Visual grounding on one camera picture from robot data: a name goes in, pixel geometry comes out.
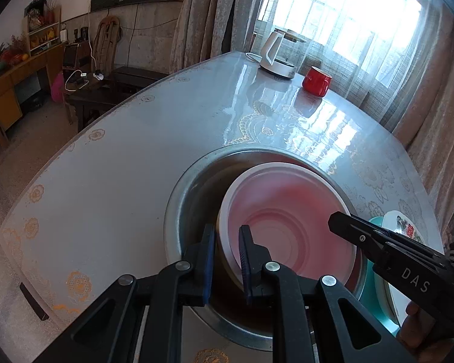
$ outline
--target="metal screw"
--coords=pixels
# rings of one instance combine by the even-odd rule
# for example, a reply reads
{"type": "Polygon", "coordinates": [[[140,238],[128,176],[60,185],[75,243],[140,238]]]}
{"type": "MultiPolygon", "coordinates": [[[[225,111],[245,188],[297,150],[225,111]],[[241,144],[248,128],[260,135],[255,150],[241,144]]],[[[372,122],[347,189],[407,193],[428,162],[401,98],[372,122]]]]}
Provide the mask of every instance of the metal screw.
{"type": "Polygon", "coordinates": [[[269,271],[278,271],[281,269],[281,266],[279,266],[279,263],[277,262],[268,262],[266,263],[266,269],[269,271]]]}
{"type": "Polygon", "coordinates": [[[185,271],[190,269],[190,263],[188,263],[187,261],[180,261],[175,264],[175,267],[177,268],[177,270],[185,271]]]}
{"type": "Polygon", "coordinates": [[[131,274],[123,274],[120,278],[117,279],[117,282],[120,285],[126,286],[133,282],[134,278],[131,274]]]}
{"type": "Polygon", "coordinates": [[[323,284],[325,284],[326,286],[333,286],[337,283],[337,279],[333,276],[324,276],[321,281],[323,281],[323,284]]]}

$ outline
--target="teal container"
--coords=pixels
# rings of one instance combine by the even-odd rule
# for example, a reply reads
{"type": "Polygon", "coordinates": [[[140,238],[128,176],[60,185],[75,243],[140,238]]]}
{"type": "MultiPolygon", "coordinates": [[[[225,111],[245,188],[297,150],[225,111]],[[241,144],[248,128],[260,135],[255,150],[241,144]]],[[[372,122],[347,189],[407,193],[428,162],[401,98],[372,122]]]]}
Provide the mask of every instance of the teal container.
{"type": "MultiPolygon", "coordinates": [[[[381,222],[383,217],[374,217],[370,220],[372,224],[381,227],[381,222]]],[[[363,304],[369,312],[380,321],[380,323],[385,326],[385,328],[394,336],[397,334],[400,327],[393,323],[390,318],[385,315],[380,307],[377,298],[377,292],[375,290],[375,280],[373,273],[373,262],[367,261],[367,280],[365,281],[365,287],[363,288],[363,293],[360,297],[360,302],[363,304]]]]}

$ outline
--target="electric kettle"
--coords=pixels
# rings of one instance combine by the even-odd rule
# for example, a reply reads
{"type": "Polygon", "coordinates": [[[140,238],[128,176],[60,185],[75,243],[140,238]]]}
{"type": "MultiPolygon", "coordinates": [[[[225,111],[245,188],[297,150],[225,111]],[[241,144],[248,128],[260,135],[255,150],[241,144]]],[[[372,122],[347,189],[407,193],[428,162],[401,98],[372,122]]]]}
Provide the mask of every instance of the electric kettle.
{"type": "Polygon", "coordinates": [[[308,44],[294,31],[276,28],[260,51],[260,66],[288,79],[301,67],[308,44]]]}

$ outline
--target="hand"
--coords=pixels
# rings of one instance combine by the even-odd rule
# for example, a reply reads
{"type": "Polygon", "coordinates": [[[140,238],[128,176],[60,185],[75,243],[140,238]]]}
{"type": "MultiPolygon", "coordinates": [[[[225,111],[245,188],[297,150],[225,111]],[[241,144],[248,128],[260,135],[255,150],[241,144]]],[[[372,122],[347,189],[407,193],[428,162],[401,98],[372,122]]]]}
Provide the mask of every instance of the hand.
{"type": "Polygon", "coordinates": [[[418,350],[426,337],[417,315],[419,306],[410,302],[405,312],[408,316],[397,333],[397,340],[416,357],[417,362],[441,363],[454,345],[454,339],[440,340],[421,351],[418,350]]]}

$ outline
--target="floor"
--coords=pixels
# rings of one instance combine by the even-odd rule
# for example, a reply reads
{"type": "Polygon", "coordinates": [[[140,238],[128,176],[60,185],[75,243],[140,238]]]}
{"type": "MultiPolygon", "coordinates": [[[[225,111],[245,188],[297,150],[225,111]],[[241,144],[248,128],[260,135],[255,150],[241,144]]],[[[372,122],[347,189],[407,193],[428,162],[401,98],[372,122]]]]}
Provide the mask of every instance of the floor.
{"type": "MultiPolygon", "coordinates": [[[[76,134],[64,106],[47,101],[7,131],[11,144],[0,148],[0,225],[40,168],[76,134]]],[[[0,345],[13,363],[30,362],[60,333],[40,321],[19,289],[20,281],[0,247],[0,345]]]]}

